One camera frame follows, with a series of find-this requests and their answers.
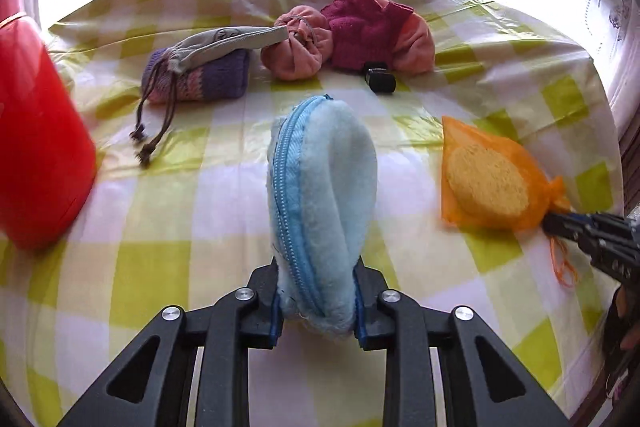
checkered tablecloth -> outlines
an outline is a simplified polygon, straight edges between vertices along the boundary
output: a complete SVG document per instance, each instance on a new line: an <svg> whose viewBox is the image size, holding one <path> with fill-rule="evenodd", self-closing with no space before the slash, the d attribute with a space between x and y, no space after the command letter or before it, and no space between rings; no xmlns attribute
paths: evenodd
<svg viewBox="0 0 640 427"><path fill-rule="evenodd" d="M518 140L564 177L578 210L621 210L616 133L593 63L543 23L491 0L397 0L429 23L434 73L399 75L382 97L330 68L272 80L254 57L244 97L180 104L150 169L139 168L129 133L153 49L330 1L95 0L53 26L50 52L100 167L57 245L33 254L0 243L0 377L37 425L55 425L159 309L210 305L270 261L271 121L323 93L353 107L378 152L366 264L423 305L475 308L566 413L583 399L601 362L610 283L575 253L580 282L560 287L542 232L460 233L438 219L443 114ZM145 110L150 134L163 114ZM383 353L287 323L274 351L250 354L252 425L377 426L383 382Z"/></svg>

blue zipper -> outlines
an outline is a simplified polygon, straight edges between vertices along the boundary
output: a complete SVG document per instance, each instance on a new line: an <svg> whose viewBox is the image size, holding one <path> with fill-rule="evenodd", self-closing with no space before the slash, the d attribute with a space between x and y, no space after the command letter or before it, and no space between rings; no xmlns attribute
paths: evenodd
<svg viewBox="0 0 640 427"><path fill-rule="evenodd" d="M282 124L278 134L278 142L273 154L273 197L277 208L278 238L283 248L282 255L289 264L289 272L296 284L298 294L304 301L305 306L311 309L316 315L324 316L322 311L322 294L316 283L316 276L313 265L306 255L303 245L294 247L294 237L303 237L302 224L292 223L289 216L287 197L290 196L287 190L287 157L290 153L290 146L295 131L300 131L298 123L301 116L308 109L310 114L316 106L326 100L331 100L328 95L312 96L298 105ZM306 124L306 118L302 120L302 125Z"/></svg>

light blue pouch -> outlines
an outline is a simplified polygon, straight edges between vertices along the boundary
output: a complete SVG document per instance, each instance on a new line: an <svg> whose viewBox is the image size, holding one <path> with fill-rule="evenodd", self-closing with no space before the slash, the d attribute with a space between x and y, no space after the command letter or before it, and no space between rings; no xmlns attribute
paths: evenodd
<svg viewBox="0 0 640 427"><path fill-rule="evenodd" d="M378 165L344 102L312 96L271 130L267 188L285 316L341 334L353 328L353 267L373 216Z"/></svg>

triangular cutout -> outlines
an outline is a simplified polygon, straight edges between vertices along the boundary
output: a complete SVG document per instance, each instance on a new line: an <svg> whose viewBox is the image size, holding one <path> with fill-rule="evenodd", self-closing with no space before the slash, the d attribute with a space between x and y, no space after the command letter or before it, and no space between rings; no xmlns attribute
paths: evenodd
<svg viewBox="0 0 640 427"><path fill-rule="evenodd" d="M492 401L500 403L525 394L523 383L484 337L476 337L476 349Z"/></svg>
<svg viewBox="0 0 640 427"><path fill-rule="evenodd" d="M111 380L107 394L131 403L142 402L159 346L160 337L154 335L149 338L118 376Z"/></svg>

red cylinder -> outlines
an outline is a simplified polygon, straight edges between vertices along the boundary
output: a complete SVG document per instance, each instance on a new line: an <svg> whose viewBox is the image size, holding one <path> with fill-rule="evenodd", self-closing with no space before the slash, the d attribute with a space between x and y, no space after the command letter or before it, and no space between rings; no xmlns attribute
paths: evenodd
<svg viewBox="0 0 640 427"><path fill-rule="evenodd" d="M95 146L22 0L0 0L0 230L17 247L57 240L95 178Z"/></svg>

